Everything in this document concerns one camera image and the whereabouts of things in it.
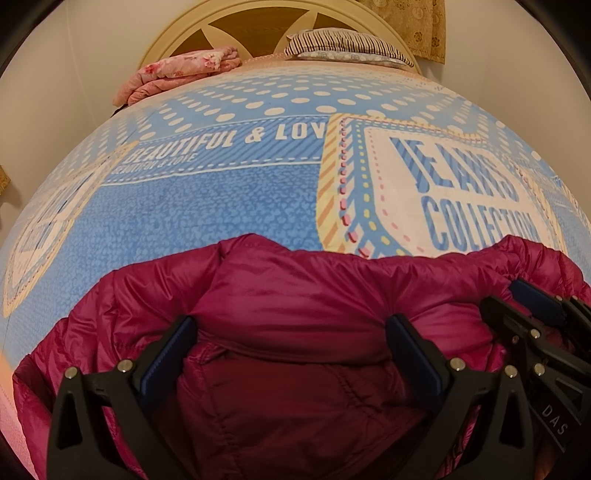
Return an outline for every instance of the blue bedspread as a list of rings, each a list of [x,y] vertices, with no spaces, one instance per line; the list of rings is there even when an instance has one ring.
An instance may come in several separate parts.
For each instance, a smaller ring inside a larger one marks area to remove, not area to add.
[[[367,258],[513,234],[591,273],[570,192],[461,96],[393,69],[237,69],[117,114],[49,176],[0,253],[5,359],[14,368],[110,270],[247,232]]]

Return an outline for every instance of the pillowcase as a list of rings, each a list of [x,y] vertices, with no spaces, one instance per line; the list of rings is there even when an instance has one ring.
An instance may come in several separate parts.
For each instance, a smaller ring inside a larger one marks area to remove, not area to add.
[[[300,53],[293,60],[320,60],[320,61],[345,61],[348,63],[364,63],[368,65],[380,65],[393,69],[407,69],[408,64],[402,60],[391,59],[385,55],[373,53],[351,53],[349,51],[316,50]]]
[[[317,50],[369,53],[401,60],[409,67],[414,67],[414,63],[400,53],[397,48],[381,38],[367,33],[345,28],[318,28],[302,30],[290,37],[290,43],[285,49],[285,53],[292,56]]]

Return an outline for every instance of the curtain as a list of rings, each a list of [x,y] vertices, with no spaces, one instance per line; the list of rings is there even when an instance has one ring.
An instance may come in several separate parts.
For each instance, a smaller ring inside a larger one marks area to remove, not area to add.
[[[417,57],[445,63],[444,0],[357,0],[383,18]]]

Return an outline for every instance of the black clamp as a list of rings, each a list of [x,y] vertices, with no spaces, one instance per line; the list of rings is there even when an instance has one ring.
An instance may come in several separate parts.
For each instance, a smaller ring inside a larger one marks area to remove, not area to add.
[[[523,279],[511,285],[514,299],[544,326],[560,329],[575,354],[546,338],[540,323],[500,299],[480,305],[522,375],[530,410],[562,452],[548,480],[587,479],[591,450],[591,309],[577,297],[550,296]]]
[[[123,359],[109,372],[89,375],[68,368],[53,408],[48,480],[140,479],[121,460],[103,407],[113,409],[125,441],[150,480],[190,480],[145,414],[174,387],[196,341],[196,322],[182,316],[137,361]]]
[[[490,373],[471,370],[460,358],[448,362],[403,315],[387,320],[386,339],[417,400],[436,415],[392,480],[433,479],[476,406],[480,410],[469,444],[446,480],[533,478],[533,429],[516,367],[507,365],[502,372]]]

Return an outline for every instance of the folded blanket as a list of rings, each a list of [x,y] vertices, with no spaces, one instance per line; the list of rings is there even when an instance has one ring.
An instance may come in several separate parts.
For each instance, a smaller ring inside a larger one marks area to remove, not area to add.
[[[113,105],[133,105],[151,95],[194,82],[241,65],[234,47],[198,50],[162,59],[135,72],[119,89]]]

